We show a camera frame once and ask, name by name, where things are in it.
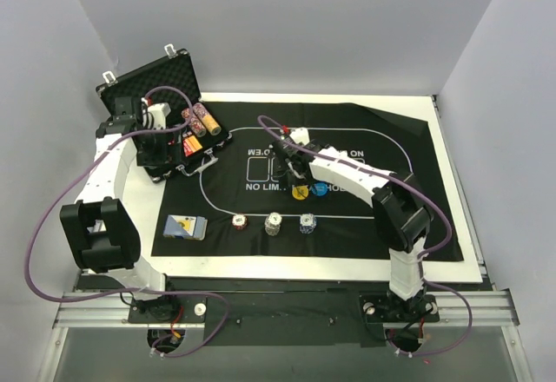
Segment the yellow dealer button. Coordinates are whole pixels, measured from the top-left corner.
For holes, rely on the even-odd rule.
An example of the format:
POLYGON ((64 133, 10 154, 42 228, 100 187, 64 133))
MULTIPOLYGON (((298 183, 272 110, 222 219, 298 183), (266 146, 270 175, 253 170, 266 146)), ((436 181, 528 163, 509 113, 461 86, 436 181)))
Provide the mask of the yellow dealer button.
POLYGON ((298 201, 306 200, 309 196, 309 193, 310 191, 307 185, 294 186, 292 187, 292 191, 291 191, 293 198, 298 201))

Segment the blue blind button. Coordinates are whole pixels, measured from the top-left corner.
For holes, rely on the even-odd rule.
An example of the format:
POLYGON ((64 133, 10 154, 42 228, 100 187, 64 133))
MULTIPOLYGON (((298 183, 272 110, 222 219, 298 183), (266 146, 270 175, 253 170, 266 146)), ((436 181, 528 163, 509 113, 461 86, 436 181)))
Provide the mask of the blue blind button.
POLYGON ((325 182, 316 182, 311 188, 311 192, 318 197, 322 197, 328 193, 328 184, 325 182))

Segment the red poker chip stack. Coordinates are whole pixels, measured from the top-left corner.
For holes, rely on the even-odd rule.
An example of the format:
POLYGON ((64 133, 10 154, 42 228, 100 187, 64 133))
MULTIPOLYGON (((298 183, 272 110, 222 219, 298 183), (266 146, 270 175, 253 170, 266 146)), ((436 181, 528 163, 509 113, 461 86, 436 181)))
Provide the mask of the red poker chip stack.
POLYGON ((235 214, 232 217, 232 226, 237 230, 243 230, 248 225, 248 217, 244 214, 235 214))

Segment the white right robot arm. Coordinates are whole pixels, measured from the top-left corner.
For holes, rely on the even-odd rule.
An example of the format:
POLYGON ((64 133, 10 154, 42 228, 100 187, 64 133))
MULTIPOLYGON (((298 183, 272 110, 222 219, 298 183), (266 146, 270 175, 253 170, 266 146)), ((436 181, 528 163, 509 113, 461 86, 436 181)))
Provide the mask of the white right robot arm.
POLYGON ((306 128, 277 135, 269 148, 291 185, 325 182, 337 186, 368 204, 374 230, 390 256, 388 310, 407 320, 420 308, 416 295, 424 287, 422 260, 434 215, 416 195, 413 174, 397 175, 372 168, 332 146, 309 139, 306 128))

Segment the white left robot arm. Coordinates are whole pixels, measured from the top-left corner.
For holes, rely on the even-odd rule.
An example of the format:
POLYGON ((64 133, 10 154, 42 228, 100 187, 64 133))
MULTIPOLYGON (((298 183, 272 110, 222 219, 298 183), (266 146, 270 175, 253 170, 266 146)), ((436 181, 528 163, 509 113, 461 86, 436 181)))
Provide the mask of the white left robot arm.
POLYGON ((148 312, 162 323, 179 310, 176 297, 163 293, 166 278, 141 255, 141 238, 122 204, 129 169, 137 148, 131 138, 117 140, 139 128, 165 129, 167 103, 150 106, 144 114, 134 102, 123 102, 116 115, 97 130, 97 165, 76 201, 64 205, 60 220, 77 266, 135 288, 135 299, 148 302, 148 312))

